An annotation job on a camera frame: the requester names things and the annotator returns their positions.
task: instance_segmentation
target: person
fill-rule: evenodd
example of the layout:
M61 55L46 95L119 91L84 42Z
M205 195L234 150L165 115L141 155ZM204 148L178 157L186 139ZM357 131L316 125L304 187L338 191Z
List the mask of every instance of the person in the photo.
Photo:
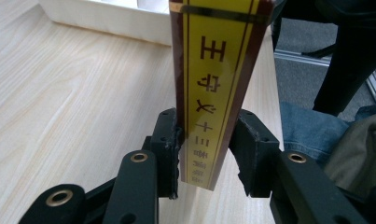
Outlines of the person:
M376 186L376 105L348 122L281 103L281 120L285 151L313 158L336 186L367 198Z

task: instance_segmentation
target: blue denim jeans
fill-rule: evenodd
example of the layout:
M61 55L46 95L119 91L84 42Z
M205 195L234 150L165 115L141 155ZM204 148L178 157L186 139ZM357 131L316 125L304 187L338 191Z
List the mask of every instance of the blue denim jeans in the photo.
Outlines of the blue denim jeans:
M376 105L361 107L355 120L376 114ZM352 122L289 103L281 103L285 151L294 150L315 159L323 166L332 149Z

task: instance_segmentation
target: yellow label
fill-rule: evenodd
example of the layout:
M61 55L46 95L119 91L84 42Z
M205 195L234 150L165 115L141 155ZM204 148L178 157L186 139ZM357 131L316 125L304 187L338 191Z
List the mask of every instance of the yellow label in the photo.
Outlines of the yellow label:
M184 1L256 14L256 1ZM184 14L185 182L209 189L253 23Z

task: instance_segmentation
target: white tray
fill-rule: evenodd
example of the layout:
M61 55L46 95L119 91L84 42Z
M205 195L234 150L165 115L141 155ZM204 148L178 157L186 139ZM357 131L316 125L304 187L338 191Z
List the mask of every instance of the white tray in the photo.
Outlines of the white tray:
M38 0L51 20L171 46L168 0Z

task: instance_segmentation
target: wooden table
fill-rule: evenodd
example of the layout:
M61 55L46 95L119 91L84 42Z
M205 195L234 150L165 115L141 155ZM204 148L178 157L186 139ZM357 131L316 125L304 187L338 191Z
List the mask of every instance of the wooden table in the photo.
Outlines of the wooden table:
M282 141L267 34L244 101ZM170 47L52 22L36 0L0 0L0 223L17 223L44 190L86 191L116 176L158 114L175 106ZM244 195L228 153L216 190L180 183L160 223L272 223Z

